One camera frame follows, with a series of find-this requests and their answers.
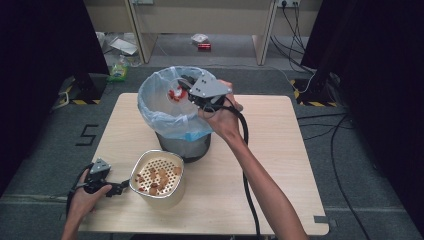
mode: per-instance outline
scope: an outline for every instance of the black curtain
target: black curtain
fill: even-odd
[[[337,2],[324,0],[303,63],[339,75],[375,164],[424,235],[424,2]],[[355,24],[340,29],[352,3]]]
[[[63,81],[108,74],[82,0],[5,1],[0,8],[0,195],[30,154]]]

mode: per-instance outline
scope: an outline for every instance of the hand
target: hand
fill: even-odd
[[[229,88],[233,88],[230,82],[219,80]],[[234,106],[238,110],[242,109],[242,106],[237,103],[232,93],[226,95],[227,99],[224,102],[224,106]],[[216,112],[205,112],[199,108],[199,117],[206,120],[211,128],[225,141],[232,141],[235,137],[240,136],[239,122],[237,116],[228,110],[218,110]]]
[[[79,182],[83,183],[87,176],[88,169],[81,175]],[[106,185],[100,188],[93,194],[87,193],[83,187],[78,188],[75,191],[74,197],[72,198],[71,206],[69,208],[69,217],[76,217],[78,219],[84,218],[89,212],[94,209],[94,205],[97,201],[103,197],[107,192],[112,189],[112,185]]]

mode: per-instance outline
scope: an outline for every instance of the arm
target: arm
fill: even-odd
[[[85,170],[82,174],[80,178],[81,183],[84,182],[87,173],[88,169]],[[84,191],[84,188],[77,189],[72,199],[68,216],[66,216],[66,223],[62,233],[62,240],[77,239],[78,228],[85,215],[94,209],[96,202],[107,192],[109,192],[110,189],[112,189],[112,186],[106,185],[93,194],[87,193]]]
[[[227,97],[236,108],[240,108],[232,94]],[[231,106],[228,100],[224,105]],[[213,117],[208,114],[211,113],[199,110],[199,116],[209,123],[234,153],[276,236],[279,239],[308,239],[289,199],[244,142],[239,132],[237,117],[227,110],[219,110]]]

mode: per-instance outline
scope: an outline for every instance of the person's left hand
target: person's left hand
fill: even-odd
[[[79,180],[80,183],[84,183],[84,179],[87,176],[87,173],[88,169],[86,169],[81,175]],[[87,193],[83,187],[78,188],[75,191],[74,197],[72,198],[68,218],[76,217],[77,219],[82,219],[85,215],[94,209],[94,205],[97,203],[97,201],[111,189],[112,185],[106,185],[100,188],[97,192],[90,194]]]

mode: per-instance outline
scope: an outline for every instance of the person's right hand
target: person's right hand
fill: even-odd
[[[233,89],[233,85],[230,82],[219,81]],[[242,106],[235,100],[234,94],[227,94],[226,97],[224,106],[234,106],[238,110],[242,109]],[[220,109],[216,112],[205,112],[199,108],[198,115],[206,120],[211,128],[225,141],[231,141],[236,137],[240,137],[238,118],[234,113],[225,109]]]

